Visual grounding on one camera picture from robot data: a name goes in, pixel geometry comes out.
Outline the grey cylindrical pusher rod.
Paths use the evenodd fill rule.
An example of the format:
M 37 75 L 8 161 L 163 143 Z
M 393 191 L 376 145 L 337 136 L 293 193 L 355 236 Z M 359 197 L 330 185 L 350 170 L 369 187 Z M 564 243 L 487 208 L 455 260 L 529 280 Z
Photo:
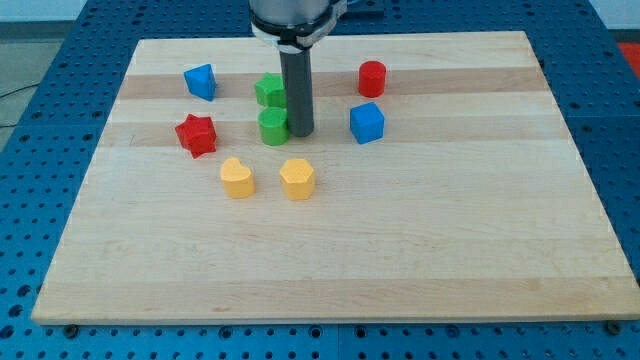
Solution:
M 286 93 L 288 129 L 295 137 L 307 137 L 314 131 L 311 50 L 296 54 L 280 53 Z

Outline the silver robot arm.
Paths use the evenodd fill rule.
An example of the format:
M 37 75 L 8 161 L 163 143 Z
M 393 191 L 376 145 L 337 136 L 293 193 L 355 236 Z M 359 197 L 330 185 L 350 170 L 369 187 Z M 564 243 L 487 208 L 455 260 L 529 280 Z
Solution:
M 311 48 L 331 33 L 347 8 L 347 0 L 249 1 L 254 35 L 279 52 L 288 129 L 295 137 L 314 131 Z

